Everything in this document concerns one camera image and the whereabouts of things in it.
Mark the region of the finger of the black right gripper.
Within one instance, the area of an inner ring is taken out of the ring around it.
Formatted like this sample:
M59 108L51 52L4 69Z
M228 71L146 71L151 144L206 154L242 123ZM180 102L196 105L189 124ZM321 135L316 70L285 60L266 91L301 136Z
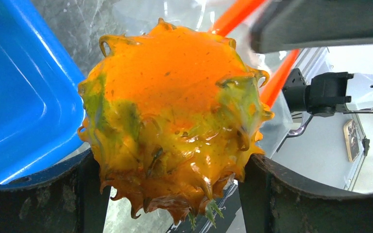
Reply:
M373 0L272 0L249 37L258 53L373 44Z

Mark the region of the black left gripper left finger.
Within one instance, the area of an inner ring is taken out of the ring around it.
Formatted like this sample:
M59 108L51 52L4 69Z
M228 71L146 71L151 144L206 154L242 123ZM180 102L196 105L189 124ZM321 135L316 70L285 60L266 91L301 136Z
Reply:
M0 184L0 233L101 233L110 188L91 150Z

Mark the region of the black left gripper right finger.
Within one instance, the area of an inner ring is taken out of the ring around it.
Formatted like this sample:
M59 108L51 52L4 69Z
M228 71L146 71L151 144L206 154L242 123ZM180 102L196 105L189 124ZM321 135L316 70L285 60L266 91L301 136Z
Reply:
M373 233L373 193L314 181L259 155L238 186L249 233Z

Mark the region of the orange toy pineapple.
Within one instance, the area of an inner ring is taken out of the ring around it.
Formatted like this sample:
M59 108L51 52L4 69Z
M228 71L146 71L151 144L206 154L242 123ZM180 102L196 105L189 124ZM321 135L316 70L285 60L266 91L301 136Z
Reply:
M103 59L79 83L78 128L100 166L101 187L127 199L131 217L167 210L174 223L218 212L243 181L260 127L273 118L259 88L269 73L245 64L232 38L160 18L150 32L99 38Z

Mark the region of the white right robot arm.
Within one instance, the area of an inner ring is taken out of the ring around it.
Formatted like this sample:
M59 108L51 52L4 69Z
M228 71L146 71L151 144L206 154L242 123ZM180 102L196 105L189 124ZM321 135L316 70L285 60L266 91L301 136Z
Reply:
M258 53L366 44L373 44L373 0L273 0L250 31ZM373 113L373 75L327 72L303 85L292 65L285 61L265 87L265 103L273 105L282 92L291 111Z

